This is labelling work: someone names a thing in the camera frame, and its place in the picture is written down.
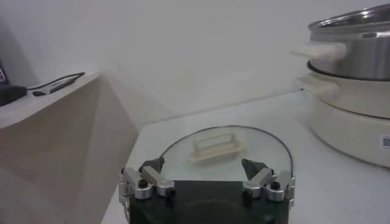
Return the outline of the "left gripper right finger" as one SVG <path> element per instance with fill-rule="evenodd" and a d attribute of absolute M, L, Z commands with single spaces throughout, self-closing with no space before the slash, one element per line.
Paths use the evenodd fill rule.
<path fill-rule="evenodd" d="M 243 182 L 243 201 L 250 204 L 254 199 L 265 198 L 280 203 L 286 199 L 289 207 L 295 203 L 296 178 L 292 171 L 281 171 L 276 174 L 265 163 L 242 159 L 247 181 Z"/>

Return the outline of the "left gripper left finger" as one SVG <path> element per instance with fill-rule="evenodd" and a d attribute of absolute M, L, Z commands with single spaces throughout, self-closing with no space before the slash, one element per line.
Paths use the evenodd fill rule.
<path fill-rule="evenodd" d="M 122 205 L 130 198 L 148 200 L 155 192 L 158 196 L 172 198 L 176 195 L 175 182 L 162 176 L 165 160 L 163 157 L 142 163 L 138 170 L 124 167 L 118 174 L 118 197 Z"/>

